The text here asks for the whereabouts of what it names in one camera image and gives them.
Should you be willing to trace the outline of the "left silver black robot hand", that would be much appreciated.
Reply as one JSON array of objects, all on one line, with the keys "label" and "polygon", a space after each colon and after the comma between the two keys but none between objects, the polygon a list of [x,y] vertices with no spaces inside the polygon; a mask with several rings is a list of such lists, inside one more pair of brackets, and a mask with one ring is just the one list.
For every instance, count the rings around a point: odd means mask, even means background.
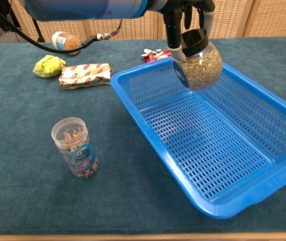
[{"label": "left silver black robot hand", "polygon": [[[193,8],[199,14],[198,29],[190,29]],[[204,50],[209,43],[215,14],[213,1],[168,1],[161,9],[171,56],[185,62]]]}]

